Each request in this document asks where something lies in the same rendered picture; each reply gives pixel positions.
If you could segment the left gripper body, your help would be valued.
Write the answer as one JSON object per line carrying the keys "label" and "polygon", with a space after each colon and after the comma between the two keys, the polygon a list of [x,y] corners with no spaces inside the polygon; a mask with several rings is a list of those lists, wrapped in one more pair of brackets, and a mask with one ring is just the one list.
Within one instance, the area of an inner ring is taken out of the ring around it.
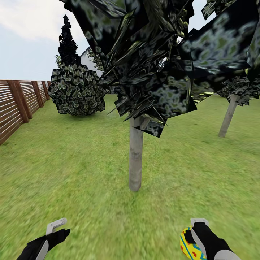
{"label": "left gripper body", "polygon": [[65,229],[61,229],[57,232],[48,234],[46,236],[49,236],[52,238],[52,247],[50,248],[50,250],[51,250],[54,246],[56,246],[57,244],[59,244],[65,240]]}

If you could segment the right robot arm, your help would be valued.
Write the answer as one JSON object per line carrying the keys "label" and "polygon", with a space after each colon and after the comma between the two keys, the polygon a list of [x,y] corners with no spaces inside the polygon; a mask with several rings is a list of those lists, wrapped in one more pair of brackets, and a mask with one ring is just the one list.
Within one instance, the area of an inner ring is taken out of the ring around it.
{"label": "right robot arm", "polygon": [[197,244],[207,260],[241,260],[224,239],[219,239],[208,227],[205,218],[191,218],[191,230],[184,233],[185,240]]}

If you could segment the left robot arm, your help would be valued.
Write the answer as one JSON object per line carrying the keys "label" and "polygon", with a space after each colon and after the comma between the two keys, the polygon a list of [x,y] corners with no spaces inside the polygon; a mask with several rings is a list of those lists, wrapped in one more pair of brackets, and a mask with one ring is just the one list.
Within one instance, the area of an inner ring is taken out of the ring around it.
{"label": "left robot arm", "polygon": [[70,233],[70,229],[61,229],[55,232],[55,228],[67,223],[67,218],[61,218],[47,225],[46,235],[27,243],[23,253],[17,260],[44,260],[48,251],[63,242]]}

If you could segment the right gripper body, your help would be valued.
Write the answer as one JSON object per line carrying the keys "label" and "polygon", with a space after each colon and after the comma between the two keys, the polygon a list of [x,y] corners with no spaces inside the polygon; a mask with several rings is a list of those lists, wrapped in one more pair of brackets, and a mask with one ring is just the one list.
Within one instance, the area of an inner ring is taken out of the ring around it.
{"label": "right gripper body", "polygon": [[196,242],[194,241],[194,239],[192,237],[191,230],[186,230],[185,233],[186,233],[186,237],[187,237],[188,243],[196,244]]}

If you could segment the easter egg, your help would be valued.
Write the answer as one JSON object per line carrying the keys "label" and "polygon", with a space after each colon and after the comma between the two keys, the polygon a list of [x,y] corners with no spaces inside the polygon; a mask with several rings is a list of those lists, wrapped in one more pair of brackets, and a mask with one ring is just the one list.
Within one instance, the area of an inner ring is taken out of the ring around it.
{"label": "easter egg", "polygon": [[187,240],[185,240],[184,233],[186,230],[191,230],[192,225],[184,228],[180,237],[180,246],[182,251],[185,253],[187,257],[192,260],[207,260],[203,252],[200,250],[197,244],[190,244]]}

